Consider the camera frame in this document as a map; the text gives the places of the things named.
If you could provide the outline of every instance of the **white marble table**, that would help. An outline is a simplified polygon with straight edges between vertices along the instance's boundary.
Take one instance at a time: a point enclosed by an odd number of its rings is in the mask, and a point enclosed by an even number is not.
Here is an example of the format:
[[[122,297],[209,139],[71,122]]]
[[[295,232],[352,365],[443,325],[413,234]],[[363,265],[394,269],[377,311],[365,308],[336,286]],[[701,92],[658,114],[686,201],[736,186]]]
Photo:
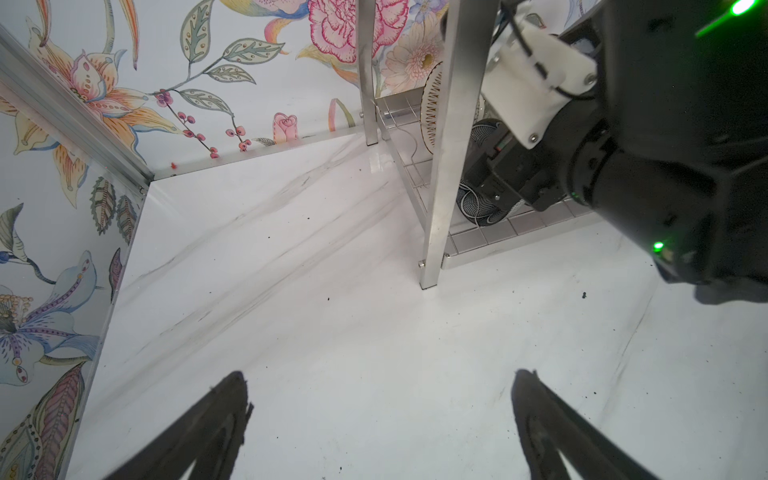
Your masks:
[[[768,475],[765,306],[696,304],[605,223],[421,291],[384,152],[357,135],[152,184],[68,480],[236,369],[238,479],[527,478],[520,368],[662,478]]]

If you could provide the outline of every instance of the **rack leg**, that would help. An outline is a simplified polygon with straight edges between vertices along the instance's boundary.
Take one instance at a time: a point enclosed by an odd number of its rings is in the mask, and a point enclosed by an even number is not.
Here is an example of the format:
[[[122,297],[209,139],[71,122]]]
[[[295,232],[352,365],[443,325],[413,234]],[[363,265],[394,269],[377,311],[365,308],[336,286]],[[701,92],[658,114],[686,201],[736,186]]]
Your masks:
[[[357,74],[360,80],[362,124],[366,131],[366,145],[379,143],[376,129],[376,104],[373,98],[373,22],[376,17],[376,0],[355,0],[357,11]]]
[[[480,96],[498,0],[450,0],[432,162],[432,208],[424,239],[421,286],[437,285],[453,206]]]

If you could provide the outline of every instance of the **decorative plate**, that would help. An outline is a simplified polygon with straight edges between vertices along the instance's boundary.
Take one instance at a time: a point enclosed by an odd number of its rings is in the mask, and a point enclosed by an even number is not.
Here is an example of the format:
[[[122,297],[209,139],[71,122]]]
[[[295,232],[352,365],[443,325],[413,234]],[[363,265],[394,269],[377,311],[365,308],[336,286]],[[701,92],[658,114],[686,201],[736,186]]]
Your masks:
[[[442,62],[435,65],[429,72],[427,82],[422,94],[422,112],[420,123],[422,125],[422,138],[429,153],[435,153],[435,141],[437,140],[437,102],[440,95],[442,82]],[[475,107],[475,121],[483,118],[485,114],[485,99],[480,96]]]

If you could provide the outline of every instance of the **metal rack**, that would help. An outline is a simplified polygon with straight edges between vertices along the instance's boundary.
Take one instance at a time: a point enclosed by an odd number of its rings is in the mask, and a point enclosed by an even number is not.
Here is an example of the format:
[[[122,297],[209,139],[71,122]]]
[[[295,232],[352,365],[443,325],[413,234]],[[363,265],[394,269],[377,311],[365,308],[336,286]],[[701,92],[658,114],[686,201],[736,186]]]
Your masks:
[[[357,12],[362,14],[361,4],[363,8],[370,4],[372,11],[374,0],[357,0],[357,4]],[[597,214],[568,199],[544,212],[525,206],[506,220],[479,227],[466,220],[455,205],[497,10],[498,0],[450,0],[434,155],[426,150],[419,128],[423,88],[374,98],[371,55],[358,55],[366,143],[378,141],[378,126],[425,231],[424,260],[419,262],[423,289],[437,285],[441,269],[599,221]],[[368,38],[362,33],[373,29],[373,16],[367,13],[358,15],[359,46]]]

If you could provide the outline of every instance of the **wall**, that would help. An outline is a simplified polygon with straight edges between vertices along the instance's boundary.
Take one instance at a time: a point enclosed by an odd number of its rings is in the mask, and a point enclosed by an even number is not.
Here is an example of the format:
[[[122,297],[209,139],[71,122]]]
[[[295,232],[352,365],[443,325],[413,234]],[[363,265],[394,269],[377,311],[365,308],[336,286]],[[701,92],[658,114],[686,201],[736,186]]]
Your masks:
[[[0,112],[0,478],[53,479],[141,202],[2,99]]]
[[[424,85],[446,3],[376,0],[377,96]],[[534,11],[558,33],[594,3]],[[354,0],[18,0],[0,22],[153,171],[359,122]]]

